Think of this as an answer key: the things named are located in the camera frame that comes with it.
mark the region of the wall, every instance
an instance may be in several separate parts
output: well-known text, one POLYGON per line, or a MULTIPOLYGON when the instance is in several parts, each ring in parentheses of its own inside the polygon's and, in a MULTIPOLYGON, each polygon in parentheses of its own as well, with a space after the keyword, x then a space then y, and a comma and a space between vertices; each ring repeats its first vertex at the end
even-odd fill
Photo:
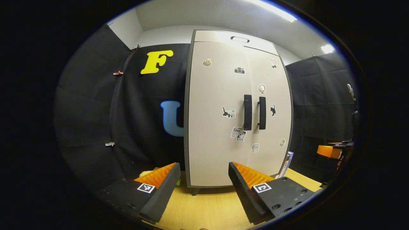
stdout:
MULTIPOLYGON (((144 31, 141 33, 137 42, 133 45, 136 47, 138 44, 143 46, 150 45, 160 45, 160 44, 172 44, 172 43, 190 43, 192 40, 192 34, 194 29, 213 29, 213 30, 225 30, 230 32, 236 32, 241 34, 247 34, 241 31, 226 29, 222 27, 214 26, 201 26, 201 25, 182 25, 182 26, 171 26, 163 27, 159 29, 152 29, 144 31)), ((281 46, 275 45, 278 53, 283 59, 284 65, 291 64, 293 62, 301 60, 295 54, 282 48, 281 46)))
POLYGON ((137 38, 142 34, 142 26, 136 16, 135 9, 130 9, 127 12, 117 16, 107 23, 111 24, 110 29, 122 40, 123 43, 132 49, 136 46, 137 38))

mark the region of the yellow letter f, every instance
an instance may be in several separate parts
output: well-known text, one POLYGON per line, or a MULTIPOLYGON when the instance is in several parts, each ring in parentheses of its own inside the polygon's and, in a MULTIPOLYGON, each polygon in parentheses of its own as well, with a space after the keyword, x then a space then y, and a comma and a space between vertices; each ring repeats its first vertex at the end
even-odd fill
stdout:
POLYGON ((166 56, 172 57, 173 51, 172 50, 155 51, 155 52, 149 52, 147 53, 147 55, 148 55, 148 60, 146 61, 145 68, 141 70, 141 74, 157 73, 159 69, 156 68, 156 63, 158 63, 159 66, 164 65, 166 62, 166 56))

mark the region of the cabinet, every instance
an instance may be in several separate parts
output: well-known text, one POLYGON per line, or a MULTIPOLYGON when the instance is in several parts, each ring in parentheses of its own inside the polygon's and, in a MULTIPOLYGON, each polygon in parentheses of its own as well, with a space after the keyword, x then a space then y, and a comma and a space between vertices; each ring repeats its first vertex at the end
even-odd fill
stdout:
POLYGON ((232 185, 231 161, 271 176, 280 173, 290 143, 292 101, 272 43, 195 30, 184 113, 189 187, 232 185))

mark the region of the wooden floor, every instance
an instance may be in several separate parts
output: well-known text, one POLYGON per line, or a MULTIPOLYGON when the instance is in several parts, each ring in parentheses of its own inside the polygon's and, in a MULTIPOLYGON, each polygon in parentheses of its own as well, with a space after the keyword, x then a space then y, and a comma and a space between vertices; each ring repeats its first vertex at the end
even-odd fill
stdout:
MULTIPOLYGON (((165 230, 240 230, 255 226, 247 219, 234 187, 201 189, 192 196, 193 189, 186 187, 185 172, 181 171, 181 175, 182 187, 174 189, 160 222, 154 226, 165 230)), ((320 189, 321 183, 294 170, 288 169, 285 176, 313 192, 320 189)))

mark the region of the black handle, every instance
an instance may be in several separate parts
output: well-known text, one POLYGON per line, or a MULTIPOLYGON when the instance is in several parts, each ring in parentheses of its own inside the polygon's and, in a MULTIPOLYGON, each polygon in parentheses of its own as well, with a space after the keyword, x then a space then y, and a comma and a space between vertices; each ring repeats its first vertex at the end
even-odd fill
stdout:
MULTIPOLYGON (((241 38, 241 37, 236 37, 236 36, 231 36, 231 37, 230 37, 231 40, 233 40, 233 38, 241 38)), ((246 40, 247 40, 246 43, 249 43, 249 42, 250 42, 250 40, 247 39, 247 38, 241 38, 241 39, 246 39, 246 40)))
POLYGON ((252 96, 244 94, 244 130, 251 130, 253 123, 252 96))
POLYGON ((258 106, 260 106, 260 123, 258 123, 258 129, 265 129, 265 97, 259 97, 258 106))

